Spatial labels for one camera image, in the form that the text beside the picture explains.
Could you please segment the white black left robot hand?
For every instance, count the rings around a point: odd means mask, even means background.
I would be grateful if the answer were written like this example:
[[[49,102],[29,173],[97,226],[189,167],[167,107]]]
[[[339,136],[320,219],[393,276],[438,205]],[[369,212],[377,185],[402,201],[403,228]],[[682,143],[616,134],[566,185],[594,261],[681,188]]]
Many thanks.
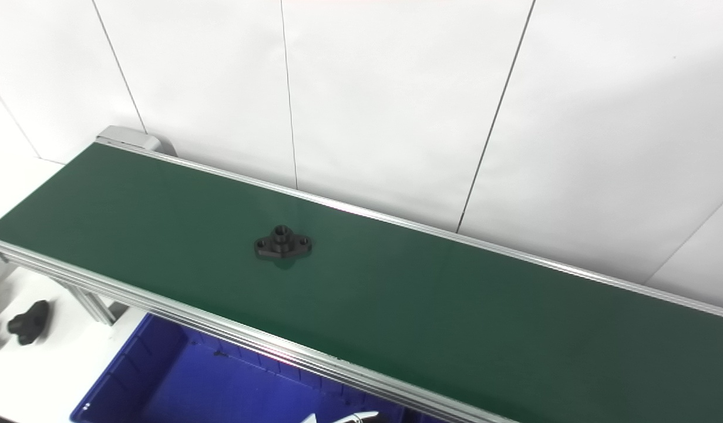
[[[315,414],[310,414],[307,416],[304,420],[301,421],[301,423],[317,423],[319,420],[317,420],[317,416]],[[332,421],[332,423],[372,423],[372,422],[385,422],[385,418],[382,415],[382,413],[378,411],[366,411],[366,412],[356,412],[350,415],[346,415],[342,418],[339,418],[335,421]]]

